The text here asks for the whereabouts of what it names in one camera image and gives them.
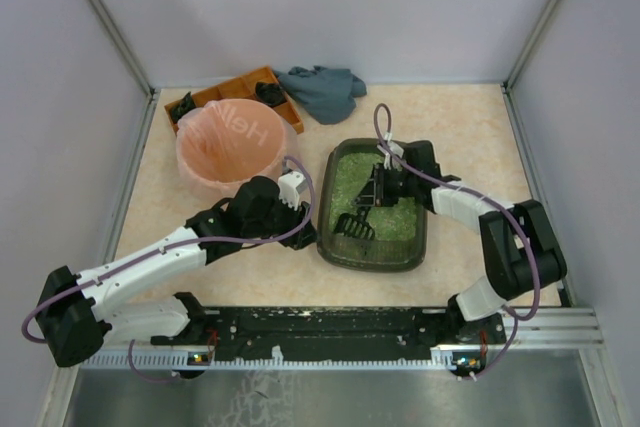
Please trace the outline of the pink bag-lined trash bin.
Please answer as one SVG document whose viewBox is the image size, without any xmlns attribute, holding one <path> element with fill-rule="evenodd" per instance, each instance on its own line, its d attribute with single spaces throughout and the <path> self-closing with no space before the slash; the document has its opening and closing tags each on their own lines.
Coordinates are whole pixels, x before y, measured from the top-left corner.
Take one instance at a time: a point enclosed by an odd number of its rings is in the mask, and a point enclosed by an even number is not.
<svg viewBox="0 0 640 427">
<path fill-rule="evenodd" d="M 277 180 L 287 155 L 299 155 L 297 133 L 257 101 L 210 101 L 178 122 L 178 172 L 187 190 L 203 201 L 232 197 L 255 176 Z"/>
</svg>

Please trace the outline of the dark litter box tray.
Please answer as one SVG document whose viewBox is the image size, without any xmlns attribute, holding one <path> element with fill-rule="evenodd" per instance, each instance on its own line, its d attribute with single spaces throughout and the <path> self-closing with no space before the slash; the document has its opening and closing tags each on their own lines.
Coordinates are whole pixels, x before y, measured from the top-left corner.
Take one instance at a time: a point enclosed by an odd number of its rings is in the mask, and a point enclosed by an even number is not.
<svg viewBox="0 0 640 427">
<path fill-rule="evenodd" d="M 392 207 L 371 208 L 366 218 L 371 230 L 362 237 L 335 231 L 341 214 L 357 214 L 353 201 L 382 160 L 376 141 L 367 138 L 343 141 L 329 155 L 318 211 L 317 250 L 325 261 L 376 273 L 406 272 L 423 262 L 427 214 L 412 198 L 402 198 Z"/>
</svg>

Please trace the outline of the black litter scoop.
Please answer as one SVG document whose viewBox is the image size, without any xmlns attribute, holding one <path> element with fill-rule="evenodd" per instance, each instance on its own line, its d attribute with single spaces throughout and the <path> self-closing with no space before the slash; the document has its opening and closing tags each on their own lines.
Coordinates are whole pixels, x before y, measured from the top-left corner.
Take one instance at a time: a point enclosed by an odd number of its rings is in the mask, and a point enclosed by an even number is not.
<svg viewBox="0 0 640 427">
<path fill-rule="evenodd" d="M 356 213 L 342 213 L 339 215 L 333 232 L 336 235 L 357 240 L 373 241 L 375 230 L 367 221 L 369 211 L 358 210 Z"/>
</svg>

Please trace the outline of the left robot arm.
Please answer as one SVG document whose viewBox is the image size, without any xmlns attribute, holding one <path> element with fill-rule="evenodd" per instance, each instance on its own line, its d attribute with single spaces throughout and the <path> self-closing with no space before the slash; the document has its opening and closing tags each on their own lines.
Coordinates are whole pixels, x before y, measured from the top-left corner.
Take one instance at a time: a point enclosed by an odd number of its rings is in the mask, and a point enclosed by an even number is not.
<svg viewBox="0 0 640 427">
<path fill-rule="evenodd" d="M 206 315 L 194 295 L 131 303 L 131 298 L 171 278 L 242 250 L 279 243 L 300 250 L 313 243 L 314 190 L 306 174 L 290 170 L 277 180 L 256 176 L 232 198 L 186 220 L 161 240 L 121 259 L 79 273 L 50 272 L 31 319 L 57 366 L 78 365 L 107 344 L 144 341 L 193 343 Z"/>
</svg>

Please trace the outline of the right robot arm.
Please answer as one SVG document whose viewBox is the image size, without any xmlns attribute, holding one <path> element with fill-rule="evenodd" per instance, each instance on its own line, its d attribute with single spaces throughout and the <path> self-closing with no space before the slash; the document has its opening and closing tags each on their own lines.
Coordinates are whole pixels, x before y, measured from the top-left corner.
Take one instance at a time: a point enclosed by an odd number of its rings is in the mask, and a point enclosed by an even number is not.
<svg viewBox="0 0 640 427">
<path fill-rule="evenodd" d="M 567 264 L 545 208 L 536 200 L 505 202 L 490 198 L 455 176 L 441 174 L 429 141 L 377 145 L 384 160 L 354 199 L 358 210 L 396 205 L 410 198 L 429 212 L 453 219 L 479 235 L 485 274 L 453 297 L 453 309 L 466 322 L 505 308 L 533 294 L 527 320 L 535 315 L 541 290 L 561 281 Z"/>
</svg>

